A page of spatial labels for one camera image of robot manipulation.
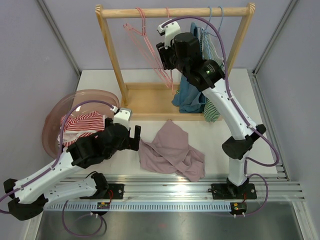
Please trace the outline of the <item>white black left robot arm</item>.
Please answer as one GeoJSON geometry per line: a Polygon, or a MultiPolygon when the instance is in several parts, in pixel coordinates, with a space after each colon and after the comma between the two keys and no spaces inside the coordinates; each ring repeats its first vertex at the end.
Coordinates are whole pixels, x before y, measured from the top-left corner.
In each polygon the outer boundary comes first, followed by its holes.
{"type": "Polygon", "coordinates": [[[74,183],[57,184],[74,173],[109,160],[117,151],[138,151],[141,126],[135,126],[134,137],[130,136],[130,131],[119,123],[109,122],[103,131],[78,138],[61,153],[58,161],[24,179],[7,179],[3,186],[5,195],[11,200],[5,213],[25,221],[59,202],[76,198],[103,199],[110,187],[102,173],[93,173],[74,183]]]}

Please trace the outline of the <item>red white striped tank top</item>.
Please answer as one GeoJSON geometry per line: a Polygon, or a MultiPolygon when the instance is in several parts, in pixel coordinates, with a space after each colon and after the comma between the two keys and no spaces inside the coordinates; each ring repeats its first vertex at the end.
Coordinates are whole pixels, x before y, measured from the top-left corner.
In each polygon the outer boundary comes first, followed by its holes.
{"type": "Polygon", "coordinates": [[[63,128],[62,145],[68,147],[77,139],[88,137],[105,129],[106,115],[98,111],[81,114],[76,117],[69,116],[63,128]]]}

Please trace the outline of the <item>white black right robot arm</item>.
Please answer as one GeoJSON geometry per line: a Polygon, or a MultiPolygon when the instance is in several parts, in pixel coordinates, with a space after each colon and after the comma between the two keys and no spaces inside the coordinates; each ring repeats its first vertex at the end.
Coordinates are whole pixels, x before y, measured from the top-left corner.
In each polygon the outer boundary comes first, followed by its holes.
{"type": "Polygon", "coordinates": [[[246,176],[246,157],[254,142],[266,132],[263,124],[256,124],[249,116],[241,117],[235,106],[237,99],[226,85],[227,77],[214,60],[203,59],[199,39],[190,32],[166,36],[156,45],[164,69],[177,69],[187,81],[210,100],[225,120],[230,132],[222,149],[229,157],[226,183],[212,188],[214,199],[256,199],[255,187],[246,176]]]}

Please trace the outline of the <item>mauve pink tank top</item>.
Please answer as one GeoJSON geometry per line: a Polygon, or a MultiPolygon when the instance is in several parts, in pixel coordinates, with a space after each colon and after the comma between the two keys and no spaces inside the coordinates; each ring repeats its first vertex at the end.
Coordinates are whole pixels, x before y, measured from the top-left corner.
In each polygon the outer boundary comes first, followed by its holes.
{"type": "Polygon", "coordinates": [[[189,145],[189,134],[168,120],[152,142],[139,143],[139,162],[144,170],[177,174],[191,182],[205,177],[205,155],[189,145]]]}

